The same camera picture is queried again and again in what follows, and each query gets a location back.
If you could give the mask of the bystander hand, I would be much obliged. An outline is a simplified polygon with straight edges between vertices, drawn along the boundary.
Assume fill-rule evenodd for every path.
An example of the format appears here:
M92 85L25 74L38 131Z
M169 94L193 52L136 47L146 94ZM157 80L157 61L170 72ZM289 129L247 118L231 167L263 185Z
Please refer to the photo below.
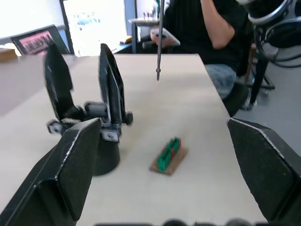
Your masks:
M150 38L154 43L156 43L157 46L159 45L159 37L158 36L156 36L155 34L153 34L151 32L150 33ZM168 38L168 37L162 38L161 47L165 48L165 47L171 45L172 43L173 43L173 41L170 38Z

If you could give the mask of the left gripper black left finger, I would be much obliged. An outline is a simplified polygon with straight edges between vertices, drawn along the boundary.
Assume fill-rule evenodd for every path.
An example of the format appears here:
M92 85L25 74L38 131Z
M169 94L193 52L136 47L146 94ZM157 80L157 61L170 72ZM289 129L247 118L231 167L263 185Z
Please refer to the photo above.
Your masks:
M74 226L91 184L101 123L78 123L32 168L0 215L2 226Z

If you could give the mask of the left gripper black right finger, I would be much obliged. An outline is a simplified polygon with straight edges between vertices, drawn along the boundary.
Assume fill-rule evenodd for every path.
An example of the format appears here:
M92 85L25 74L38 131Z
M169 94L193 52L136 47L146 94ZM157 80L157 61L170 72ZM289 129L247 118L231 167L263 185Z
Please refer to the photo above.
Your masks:
M271 128L229 118L241 174L268 222L301 224L301 157Z

